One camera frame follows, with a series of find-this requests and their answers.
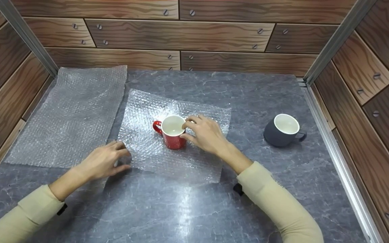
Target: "gray mug handle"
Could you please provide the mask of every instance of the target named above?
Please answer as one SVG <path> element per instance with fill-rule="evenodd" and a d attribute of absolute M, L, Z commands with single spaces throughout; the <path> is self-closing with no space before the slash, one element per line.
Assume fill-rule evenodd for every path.
<path fill-rule="evenodd" d="M 295 138 L 298 139 L 298 142 L 302 142 L 302 141 L 306 140 L 306 138 L 307 138 L 307 132 L 305 132 L 305 131 L 299 131 L 296 134 L 302 134 L 301 137 L 295 136 Z"/>

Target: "marble surface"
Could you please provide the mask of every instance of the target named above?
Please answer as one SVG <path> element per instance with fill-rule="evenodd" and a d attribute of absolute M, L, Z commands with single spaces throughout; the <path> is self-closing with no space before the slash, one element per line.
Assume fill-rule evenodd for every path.
<path fill-rule="evenodd" d="M 189 71 L 129 71 L 128 75 L 126 94 L 135 88 L 175 100 L 230 104 L 228 140 L 273 172 L 318 222 L 325 242 L 365 241 L 295 76 Z M 127 96 L 110 138 L 118 135 L 126 101 Z M 279 113 L 300 122 L 308 133 L 304 142 L 274 148 L 264 141 L 266 123 Z M 0 217 L 65 171 L 2 163 Z M 68 209 L 31 242 L 281 242 L 270 219 L 247 196 L 233 192 L 235 183 L 227 166 L 220 183 L 202 186 L 132 169 L 76 191 L 67 199 Z"/>

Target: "forearm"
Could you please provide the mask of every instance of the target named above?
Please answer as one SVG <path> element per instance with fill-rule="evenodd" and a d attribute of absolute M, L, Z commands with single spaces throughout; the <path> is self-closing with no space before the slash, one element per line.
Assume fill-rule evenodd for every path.
<path fill-rule="evenodd" d="M 49 189 L 60 201 L 64 201 L 70 194 L 87 183 L 90 179 L 78 170 L 78 167 L 73 167 L 60 178 L 49 185 Z"/>
<path fill-rule="evenodd" d="M 225 142 L 216 155 L 226 162 L 237 175 L 241 174 L 241 172 L 253 164 L 253 161 L 247 158 L 235 147 L 235 145 L 229 142 Z"/>
<path fill-rule="evenodd" d="M 20 243 L 28 239 L 63 207 L 47 185 L 41 186 L 0 218 L 0 243 Z"/>
<path fill-rule="evenodd" d="M 312 216 L 261 164 L 255 162 L 237 178 L 244 193 L 276 224 L 284 243 L 323 243 Z"/>

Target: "mug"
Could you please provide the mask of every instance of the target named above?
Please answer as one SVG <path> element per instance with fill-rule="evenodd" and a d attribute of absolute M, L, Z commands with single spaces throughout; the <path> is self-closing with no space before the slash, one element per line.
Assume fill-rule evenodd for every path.
<path fill-rule="evenodd" d="M 181 149 L 185 146 L 187 140 L 179 136 L 185 133 L 182 125 L 185 119 L 179 115 L 170 115 L 163 121 L 156 120 L 153 123 L 153 129 L 163 136 L 166 147 L 170 149 Z"/>
<path fill-rule="evenodd" d="M 279 114 L 271 120 L 264 131 L 264 138 L 269 144 L 277 147 L 286 146 L 295 139 L 302 142 L 306 139 L 307 133 L 300 131 L 298 121 L 287 114 Z"/>

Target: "red mug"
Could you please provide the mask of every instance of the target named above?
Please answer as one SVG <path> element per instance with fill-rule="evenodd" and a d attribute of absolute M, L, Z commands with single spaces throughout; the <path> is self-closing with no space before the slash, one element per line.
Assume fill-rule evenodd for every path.
<path fill-rule="evenodd" d="M 163 121 L 156 120 L 153 123 L 153 129 L 163 136 L 166 147 L 170 149 L 184 148 L 187 140 L 179 136 L 185 133 L 182 125 L 185 123 L 184 118 L 179 115 L 170 115 Z"/>

